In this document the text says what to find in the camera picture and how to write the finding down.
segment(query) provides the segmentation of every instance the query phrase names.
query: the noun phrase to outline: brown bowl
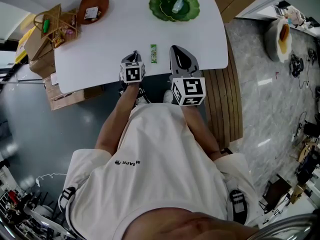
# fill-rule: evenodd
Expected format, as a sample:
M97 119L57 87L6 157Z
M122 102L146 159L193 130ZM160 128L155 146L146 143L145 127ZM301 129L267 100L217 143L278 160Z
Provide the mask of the brown bowl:
M82 25L88 25L91 23L95 23L96 21L91 21L90 18L84 19L86 10L91 7L99 7L98 11L101 12L101 15L98 17L98 20L100 20L107 12L109 8L109 0L82 0L79 6L79 10L76 15L76 20L79 24Z

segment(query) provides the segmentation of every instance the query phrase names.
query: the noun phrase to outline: gray marble floor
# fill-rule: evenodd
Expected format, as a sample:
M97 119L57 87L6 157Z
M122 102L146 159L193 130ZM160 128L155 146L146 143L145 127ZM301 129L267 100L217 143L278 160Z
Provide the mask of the gray marble floor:
M299 88L299 79L291 75L288 60L273 62L268 57L263 42L267 25L265 21L244 19L234 19L226 25L239 76L243 112L243 138L232 142L230 149L245 154L259 195L277 173L292 186L296 183L296 157L301 147L291 141L292 134L303 111L306 120L315 122L312 92L314 95L315 86L320 85L318 62L310 63L309 71L306 62L308 48L316 49L313 37L290 30L292 51L304 61L300 82L308 77L311 92L306 84Z

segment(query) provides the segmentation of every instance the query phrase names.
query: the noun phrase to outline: green item in basket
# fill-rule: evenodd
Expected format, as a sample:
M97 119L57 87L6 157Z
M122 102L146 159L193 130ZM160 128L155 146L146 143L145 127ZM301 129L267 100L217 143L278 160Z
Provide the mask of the green item in basket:
M157 63L157 45L151 44L151 63Z
M46 19L43 24L43 33L47 33L50 26L50 19Z

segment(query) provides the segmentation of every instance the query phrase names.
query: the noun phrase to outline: white cube with marker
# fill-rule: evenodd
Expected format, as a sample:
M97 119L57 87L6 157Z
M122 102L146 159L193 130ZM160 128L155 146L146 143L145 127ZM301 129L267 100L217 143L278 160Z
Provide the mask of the white cube with marker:
M173 78L171 91L180 106L200 105L206 97L205 78Z
M145 73L145 64L142 61L121 63L120 74L126 84L141 82Z

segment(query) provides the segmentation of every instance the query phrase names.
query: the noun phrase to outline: white t-shirt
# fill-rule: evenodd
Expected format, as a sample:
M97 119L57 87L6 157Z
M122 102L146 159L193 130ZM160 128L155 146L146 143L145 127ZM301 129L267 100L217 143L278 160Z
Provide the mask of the white t-shirt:
M224 174L238 183L254 219L258 197L242 154L214 163L195 141L179 106L137 106L114 156L98 149L74 152L64 189L79 184L70 207L73 227L87 240L120 240L138 216L181 208L227 219Z

